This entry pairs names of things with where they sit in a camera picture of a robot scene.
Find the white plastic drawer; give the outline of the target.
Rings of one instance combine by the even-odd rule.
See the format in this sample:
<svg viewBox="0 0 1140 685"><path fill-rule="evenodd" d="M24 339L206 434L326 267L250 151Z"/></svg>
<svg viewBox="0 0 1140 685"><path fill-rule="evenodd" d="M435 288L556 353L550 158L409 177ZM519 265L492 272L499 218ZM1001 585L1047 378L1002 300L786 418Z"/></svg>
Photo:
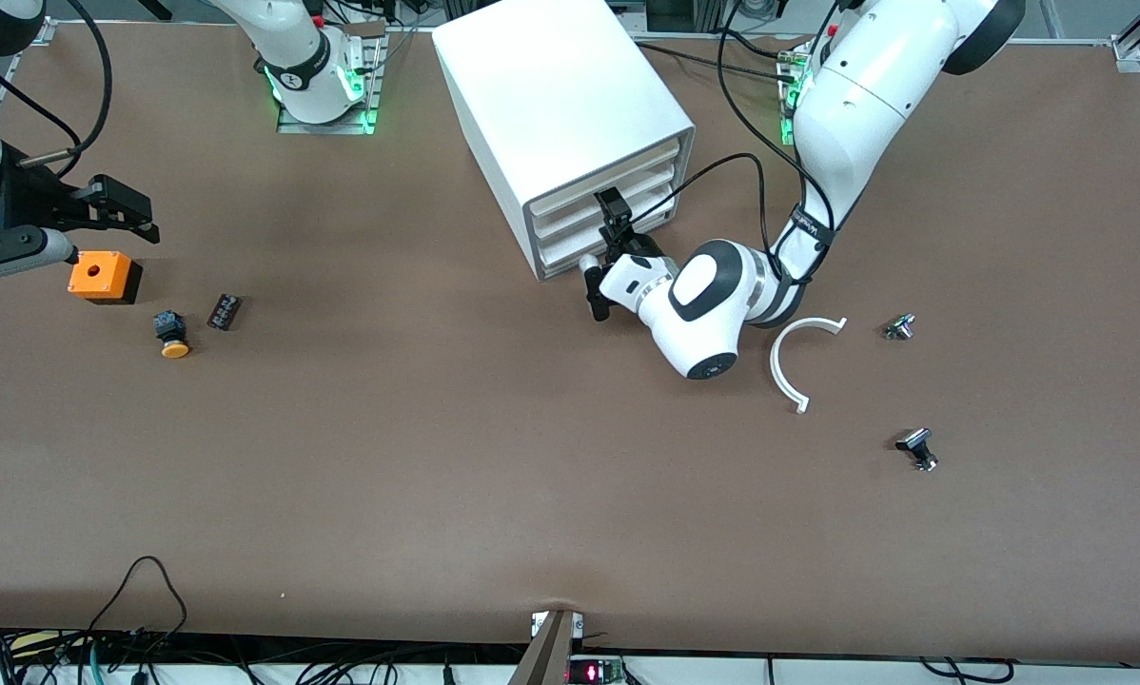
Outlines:
<svg viewBox="0 0 1140 685"><path fill-rule="evenodd" d="M622 195L632 207L632 217L640 217L648 212L658 199L665 199L673 189L673 182L649 186L643 191L634 191L630 196ZM531 226L537 239L548 242L569 237L571 233L589 229L589 225L601 220L601 211L597 201L593 201L595 206L589 206L591 201L581 201L575 206L567 207L565 211L557 211L552 217L531 217Z"/></svg>
<svg viewBox="0 0 1140 685"><path fill-rule="evenodd" d="M667 221L675 205L669 203L663 205L663 207L657 209L657 211L649 207L644 214L640 214L637 218L632 217L635 220L635 230L640 233L653 230L656 226ZM545 274L553 274L557 268L571 264L583 253L598 253L600 248L603 247L603 239L598 234L602 225L603 217L601 217L598 222L589 225L589 229L587 230L575 231L569 237L548 242L537 239L534 231L536 247L539 252Z"/></svg>
<svg viewBox="0 0 1140 685"><path fill-rule="evenodd" d="M630 160L619 161L612 166L583 178L581 181L552 191L545 198L532 201L528 212L532 217L552 217L553 213L565 211L567 207L575 206L581 201L591 201L589 206L595 206L593 195L608 187L616 187L627 198L634 191L643 191L653 184L654 186L669 184L678 173L679 164L687 152L689 147L678 139L650 147L632 156Z"/></svg>

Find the yellow push button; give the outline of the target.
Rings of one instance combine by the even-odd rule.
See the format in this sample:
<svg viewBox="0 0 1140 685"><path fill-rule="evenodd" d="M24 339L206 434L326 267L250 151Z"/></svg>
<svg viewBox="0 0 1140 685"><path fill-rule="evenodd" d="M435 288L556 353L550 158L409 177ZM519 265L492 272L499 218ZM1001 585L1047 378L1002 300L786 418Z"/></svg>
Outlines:
<svg viewBox="0 0 1140 685"><path fill-rule="evenodd" d="M173 309L157 313L152 320L155 339L161 343L161 354L166 359L182 359L190 352L187 326Z"/></svg>

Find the white drawer cabinet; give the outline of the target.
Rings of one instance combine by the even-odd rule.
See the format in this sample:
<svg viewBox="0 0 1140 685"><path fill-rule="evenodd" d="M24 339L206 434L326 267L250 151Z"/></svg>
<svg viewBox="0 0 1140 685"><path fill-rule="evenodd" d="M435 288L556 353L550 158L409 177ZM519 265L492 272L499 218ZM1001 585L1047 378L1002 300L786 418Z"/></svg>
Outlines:
<svg viewBox="0 0 1140 685"><path fill-rule="evenodd" d="M686 179L695 125L606 0L497 0L431 38L465 142L537 282L580 256L545 274L532 201L673 139L689 152L671 191ZM674 204L667 221L671 191L652 207Z"/></svg>

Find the white curved plastic piece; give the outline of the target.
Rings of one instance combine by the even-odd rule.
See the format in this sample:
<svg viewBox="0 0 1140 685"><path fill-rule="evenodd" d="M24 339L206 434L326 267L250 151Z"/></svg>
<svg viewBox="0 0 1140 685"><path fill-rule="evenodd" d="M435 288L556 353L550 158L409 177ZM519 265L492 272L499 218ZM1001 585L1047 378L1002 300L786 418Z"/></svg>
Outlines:
<svg viewBox="0 0 1140 685"><path fill-rule="evenodd" d="M795 411L797 415L805 415L805 413L808 411L811 398L809 395L800 393L800 391L797 390L785 377L784 368L782 361L780 360L780 350L782 350L785 339L789 337L789 334L795 333L795 331L803 329L826 331L826 333L836 335L844 329L844 326L847 325L847 323L848 318L845 317L836 318L836 320L823 317L799 318L799 320L785 324L783 329L777 334L777 339L775 339L774 343L772 343L772 346L769 348L769 373L772 382L774 382L775 386L777 386L779 393L784 395L790 403L795 405Z"/></svg>

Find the small device red display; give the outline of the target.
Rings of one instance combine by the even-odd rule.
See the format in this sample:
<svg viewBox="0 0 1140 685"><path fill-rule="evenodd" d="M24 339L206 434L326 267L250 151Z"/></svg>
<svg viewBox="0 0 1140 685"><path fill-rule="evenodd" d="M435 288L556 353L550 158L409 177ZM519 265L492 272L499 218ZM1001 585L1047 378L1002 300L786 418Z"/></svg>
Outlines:
<svg viewBox="0 0 1140 685"><path fill-rule="evenodd" d="M628 685L621 657L575 657L567 660L565 685Z"/></svg>

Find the orange button enclosure box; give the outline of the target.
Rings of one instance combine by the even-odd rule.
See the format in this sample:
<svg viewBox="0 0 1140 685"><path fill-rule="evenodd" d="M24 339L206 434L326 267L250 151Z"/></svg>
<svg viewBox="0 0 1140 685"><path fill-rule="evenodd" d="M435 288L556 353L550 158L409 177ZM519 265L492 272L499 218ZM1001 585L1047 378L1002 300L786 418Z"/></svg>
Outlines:
<svg viewBox="0 0 1140 685"><path fill-rule="evenodd" d="M142 267L127 253L87 250L71 266L67 291L97 305L131 305L138 301Z"/></svg>

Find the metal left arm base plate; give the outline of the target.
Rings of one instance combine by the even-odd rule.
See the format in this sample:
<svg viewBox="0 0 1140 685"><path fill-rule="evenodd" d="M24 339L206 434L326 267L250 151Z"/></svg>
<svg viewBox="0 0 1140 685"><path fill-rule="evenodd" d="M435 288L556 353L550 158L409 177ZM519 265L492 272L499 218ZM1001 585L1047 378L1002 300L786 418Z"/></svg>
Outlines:
<svg viewBox="0 0 1140 685"><path fill-rule="evenodd" d="M811 75L812 47L813 42L805 42L777 54L780 142L783 145L795 144L795 112Z"/></svg>

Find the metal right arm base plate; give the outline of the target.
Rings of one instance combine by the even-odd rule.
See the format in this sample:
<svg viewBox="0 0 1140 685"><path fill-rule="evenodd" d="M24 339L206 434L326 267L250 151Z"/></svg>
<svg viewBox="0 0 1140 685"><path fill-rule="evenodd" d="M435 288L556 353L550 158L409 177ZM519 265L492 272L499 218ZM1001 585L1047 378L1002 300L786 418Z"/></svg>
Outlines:
<svg viewBox="0 0 1140 685"><path fill-rule="evenodd" d="M382 97L386 36L356 36L323 27L324 60L314 64L304 89L300 75L264 78L279 105L277 130L288 134L373 134Z"/></svg>

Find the black silver key switch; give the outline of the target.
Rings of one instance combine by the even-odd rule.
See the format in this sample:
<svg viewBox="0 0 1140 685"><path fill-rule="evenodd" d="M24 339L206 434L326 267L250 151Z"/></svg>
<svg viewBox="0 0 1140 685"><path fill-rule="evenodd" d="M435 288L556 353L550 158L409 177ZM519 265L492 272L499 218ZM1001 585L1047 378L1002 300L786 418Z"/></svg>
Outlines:
<svg viewBox="0 0 1140 685"><path fill-rule="evenodd" d="M913 432L901 435L894 446L896 450L913 456L917 471L931 472L939 464L938 457L928 447L931 437L933 430L923 426L923 429L915 429Z"/></svg>

